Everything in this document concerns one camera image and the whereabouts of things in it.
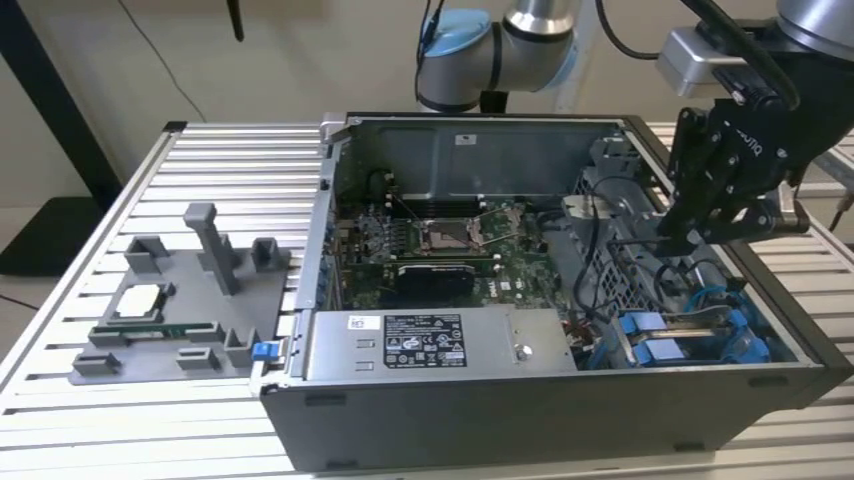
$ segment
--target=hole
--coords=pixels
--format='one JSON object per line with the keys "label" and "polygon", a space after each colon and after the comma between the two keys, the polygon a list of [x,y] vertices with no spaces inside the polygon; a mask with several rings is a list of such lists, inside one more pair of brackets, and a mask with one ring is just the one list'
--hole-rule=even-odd
{"label": "hole", "polygon": [[101,362],[107,360],[106,355],[81,355],[78,357],[79,362]]}

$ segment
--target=black pole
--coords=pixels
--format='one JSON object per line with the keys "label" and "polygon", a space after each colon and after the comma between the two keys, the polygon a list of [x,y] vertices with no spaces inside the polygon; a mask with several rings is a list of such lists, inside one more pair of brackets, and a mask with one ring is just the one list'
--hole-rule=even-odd
{"label": "black pole", "polygon": [[0,0],[0,53],[106,212],[122,183],[16,0]]}
{"label": "black pole", "polygon": [[[0,0],[0,53],[93,194],[47,201],[0,254],[0,274],[58,276],[93,235],[122,183],[16,0]],[[23,163],[27,158],[4,161]]]}

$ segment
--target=warning label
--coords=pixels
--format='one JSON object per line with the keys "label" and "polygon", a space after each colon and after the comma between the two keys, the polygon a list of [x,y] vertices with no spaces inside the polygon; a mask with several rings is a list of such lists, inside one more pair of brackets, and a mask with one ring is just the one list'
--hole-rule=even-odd
{"label": "warning label", "polygon": [[386,366],[466,366],[466,340],[459,315],[386,315]]}

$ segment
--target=metal slotted table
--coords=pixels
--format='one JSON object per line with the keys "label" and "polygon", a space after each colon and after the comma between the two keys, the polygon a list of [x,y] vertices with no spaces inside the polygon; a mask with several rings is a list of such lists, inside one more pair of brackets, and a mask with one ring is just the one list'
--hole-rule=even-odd
{"label": "metal slotted table", "polygon": [[[669,144],[673,125],[653,129]],[[79,387],[65,375],[118,289],[133,236],[161,234],[170,249],[199,248],[182,221],[191,201],[217,202],[218,228],[237,247],[275,236],[293,249],[281,317],[282,331],[290,332],[319,142],[317,124],[190,124],[183,132],[163,133],[0,365],[0,479],[311,478],[294,472],[249,379]],[[837,153],[854,153],[854,138]],[[854,255],[821,226],[808,235],[756,244],[754,250],[854,360]],[[361,478],[546,477],[852,478],[854,381],[810,408],[768,415],[714,454]]]}

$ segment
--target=blue latch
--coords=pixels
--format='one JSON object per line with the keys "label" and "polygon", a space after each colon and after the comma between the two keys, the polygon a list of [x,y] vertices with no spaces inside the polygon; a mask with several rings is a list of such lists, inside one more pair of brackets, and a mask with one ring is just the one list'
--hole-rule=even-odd
{"label": "blue latch", "polygon": [[668,330],[665,318],[657,312],[629,312],[620,318],[620,324],[626,335],[650,330]]}
{"label": "blue latch", "polygon": [[279,342],[259,342],[253,346],[253,361],[279,360]]}
{"label": "blue latch", "polygon": [[721,361],[724,363],[769,363],[772,352],[768,344],[753,333],[745,315],[738,310],[730,314],[730,323],[736,332],[724,349]]}

